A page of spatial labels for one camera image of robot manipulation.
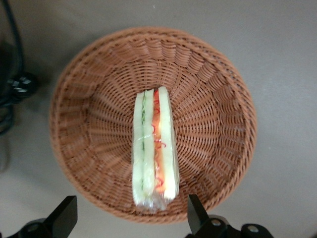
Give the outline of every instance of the gray table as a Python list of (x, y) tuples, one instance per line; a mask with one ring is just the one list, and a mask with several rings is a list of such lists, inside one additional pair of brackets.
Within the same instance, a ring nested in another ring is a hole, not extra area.
[[(187, 223), (140, 225), (98, 209), (68, 182), (50, 147), (48, 110), (61, 70), (95, 39), (145, 25), (182, 29), (209, 42), (235, 64), (252, 93), (259, 122), (254, 160), (240, 186), (211, 212), (236, 228), (262, 224), (276, 238), (309, 238), (317, 232), (316, 0), (10, 2), (27, 68), (42, 77), (42, 88), (19, 105), (17, 126), (7, 137), (11, 165), (0, 175), (5, 236), (47, 216), (69, 194), (77, 194), (79, 204), (71, 238), (189, 233)], [(9, 36), (2, 8), (0, 16), (0, 29)]]

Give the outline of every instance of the black metal bracket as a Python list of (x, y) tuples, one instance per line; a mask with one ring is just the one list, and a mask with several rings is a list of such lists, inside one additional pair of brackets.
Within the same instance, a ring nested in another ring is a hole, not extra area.
[(192, 234), (186, 238), (273, 238), (258, 224), (245, 224), (241, 231), (234, 229), (220, 216), (209, 216), (197, 195), (188, 196), (187, 219)]
[(67, 238), (77, 217), (77, 197), (68, 196), (46, 219), (29, 222), (8, 238)]

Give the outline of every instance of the wrapped sandwich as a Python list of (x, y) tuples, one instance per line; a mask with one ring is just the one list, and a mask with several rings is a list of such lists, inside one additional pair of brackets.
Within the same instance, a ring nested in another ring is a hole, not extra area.
[(165, 87), (139, 93), (133, 117), (132, 190), (138, 207), (164, 210), (179, 192), (172, 112)]

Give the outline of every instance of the black cable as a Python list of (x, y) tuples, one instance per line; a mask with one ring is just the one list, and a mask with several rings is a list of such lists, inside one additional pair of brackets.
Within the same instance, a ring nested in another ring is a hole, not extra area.
[(4, 7), (4, 10), (6, 12), (6, 16), (8, 18), (11, 31), (13, 33), (14, 41), (15, 41), (15, 46), (17, 48), (17, 68), (18, 72), (23, 72), (24, 71), (24, 54), (23, 54), (23, 47), (22, 47), (22, 42), (20, 38), (19, 31), (17, 29), (16, 23), (14, 16), (12, 14), (9, 2), (7, 0), (2, 0), (2, 4)]
[[(17, 48), (17, 71), (21, 73), (24, 71), (24, 54), (20, 34), (18, 32), (9, 2), (7, 0), (2, 0), (2, 4), (14, 37), (15, 46)], [(5, 108), (5, 110), (7, 110), (6, 115), (0, 120), (0, 136), (8, 132), (13, 126), (14, 122), (14, 110), (10, 93), (11, 92), (9, 92), (8, 95), (4, 95), (0, 98), (0, 109)]]

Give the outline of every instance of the brown wicker basket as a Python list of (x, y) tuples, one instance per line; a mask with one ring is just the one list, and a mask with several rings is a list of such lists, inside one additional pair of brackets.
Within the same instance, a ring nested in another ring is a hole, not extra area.
[[(131, 136), (136, 94), (170, 94), (180, 193), (166, 211), (136, 209)], [(209, 210), (238, 185), (252, 159), (256, 114), (232, 63), (186, 32), (142, 27), (103, 37), (62, 73), (51, 107), (55, 155), (73, 185), (112, 214), (141, 223), (186, 219), (187, 195)]]

